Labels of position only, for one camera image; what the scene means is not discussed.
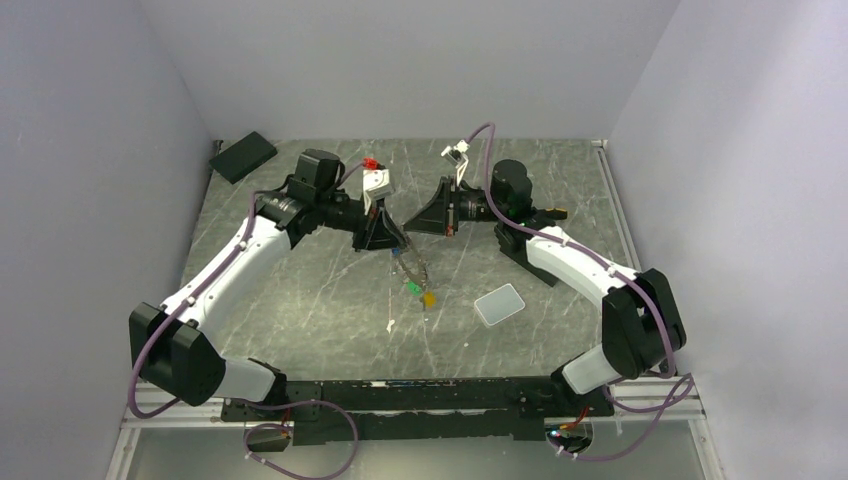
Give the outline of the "green key tag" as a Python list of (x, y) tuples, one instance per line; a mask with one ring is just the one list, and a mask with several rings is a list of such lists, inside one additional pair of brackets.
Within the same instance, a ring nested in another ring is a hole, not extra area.
[(408, 291), (415, 296), (421, 296), (423, 294), (422, 287), (419, 286), (418, 284), (414, 283), (414, 282), (407, 282), (406, 287), (407, 287)]

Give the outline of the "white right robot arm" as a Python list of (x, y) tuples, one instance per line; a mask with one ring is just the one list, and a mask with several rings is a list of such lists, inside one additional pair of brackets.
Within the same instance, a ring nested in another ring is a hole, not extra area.
[(533, 184), (517, 160), (497, 162), (485, 188), (443, 177), (431, 200), (408, 220), (408, 231), (455, 234), (463, 222), (492, 222), (501, 252), (554, 286), (562, 282), (600, 311), (598, 345), (567, 361), (555, 373), (551, 401), (574, 415), (590, 392), (620, 379), (676, 373), (675, 353), (686, 333), (667, 277), (656, 269), (619, 265), (574, 240), (557, 226), (566, 212), (533, 204)]

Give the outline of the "yellow key tag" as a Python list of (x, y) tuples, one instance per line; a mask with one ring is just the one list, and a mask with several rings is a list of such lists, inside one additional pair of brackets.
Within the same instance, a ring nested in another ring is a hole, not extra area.
[(425, 292), (421, 296), (421, 303), (425, 310), (432, 308), (436, 304), (436, 296), (433, 292)]

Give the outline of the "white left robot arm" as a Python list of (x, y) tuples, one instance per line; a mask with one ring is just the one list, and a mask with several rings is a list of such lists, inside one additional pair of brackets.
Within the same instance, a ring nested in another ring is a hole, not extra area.
[(240, 227), (185, 286), (157, 304), (140, 303), (129, 318), (132, 377), (198, 406), (211, 398), (246, 402), (264, 420), (287, 406), (287, 376), (255, 359), (224, 357), (213, 335), (251, 285), (316, 229), (349, 232), (355, 251), (402, 250), (408, 242), (387, 211), (394, 191), (387, 166), (365, 158), (348, 168), (327, 151), (307, 149), (294, 173), (272, 190), (252, 194)]

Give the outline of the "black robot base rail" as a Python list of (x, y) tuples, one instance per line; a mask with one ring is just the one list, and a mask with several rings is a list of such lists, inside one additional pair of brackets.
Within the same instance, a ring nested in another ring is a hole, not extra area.
[(279, 423), (288, 419), (297, 446), (363, 441), (509, 437), (542, 441), (558, 422), (609, 418), (611, 403), (600, 390), (576, 394), (548, 376), (387, 381), (291, 381), (279, 412), (228, 401), (226, 423)]

